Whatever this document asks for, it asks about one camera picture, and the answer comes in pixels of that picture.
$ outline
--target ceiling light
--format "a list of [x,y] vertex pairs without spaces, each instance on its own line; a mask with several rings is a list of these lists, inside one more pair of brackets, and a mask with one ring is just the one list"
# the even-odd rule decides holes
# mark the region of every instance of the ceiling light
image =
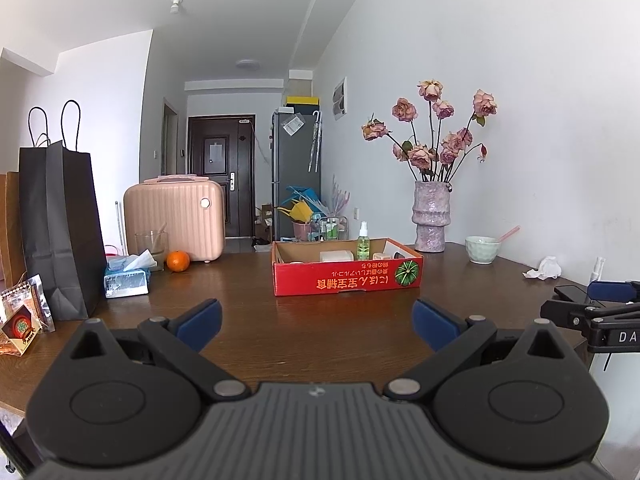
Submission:
[[180,12],[180,4],[182,3],[182,0],[171,0],[171,9],[169,9],[169,12],[172,14],[178,14],[178,12]]
[[260,68],[260,62],[255,59],[241,59],[236,62],[236,68],[242,70],[258,70]]

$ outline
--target pink suitcase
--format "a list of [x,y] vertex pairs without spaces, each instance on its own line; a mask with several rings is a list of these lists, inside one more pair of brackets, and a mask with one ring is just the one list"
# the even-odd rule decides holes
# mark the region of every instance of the pink suitcase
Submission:
[[167,175],[136,184],[124,193],[129,254],[138,254],[136,233],[166,222],[170,251],[185,251],[194,262],[217,259],[225,247],[222,187],[205,176]]

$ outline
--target metal screw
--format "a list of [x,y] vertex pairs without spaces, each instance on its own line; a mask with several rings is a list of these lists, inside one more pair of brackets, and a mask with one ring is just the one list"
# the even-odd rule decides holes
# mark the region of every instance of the metal screw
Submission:
[[245,387],[240,381],[235,379],[226,379],[219,381],[213,387],[214,393],[220,397],[235,397],[244,393]]
[[312,397],[322,397],[325,393],[326,391],[324,390],[324,388],[320,386],[314,386],[309,390],[309,395]]
[[407,378],[394,379],[388,387],[396,395],[413,395],[420,391],[420,383]]

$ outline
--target white tissue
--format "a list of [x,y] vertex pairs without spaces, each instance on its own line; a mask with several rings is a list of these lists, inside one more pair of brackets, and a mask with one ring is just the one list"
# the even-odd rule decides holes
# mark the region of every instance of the white tissue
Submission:
[[124,267],[123,271],[131,270],[131,269],[150,269],[151,267],[155,267],[158,263],[154,260],[153,256],[147,249],[145,252],[140,254],[140,256],[128,256],[127,264]]
[[558,259],[555,256],[547,256],[541,262],[538,270],[531,269],[529,272],[523,272],[525,278],[538,278],[546,280],[547,278],[557,278],[562,273],[562,269],[558,265]]

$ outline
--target green bottle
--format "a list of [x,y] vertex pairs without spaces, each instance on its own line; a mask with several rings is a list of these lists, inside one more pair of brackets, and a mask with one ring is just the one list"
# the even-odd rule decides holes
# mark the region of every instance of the green bottle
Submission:
[[360,236],[358,236],[358,259],[369,259],[369,235],[367,233],[367,223],[360,224]]

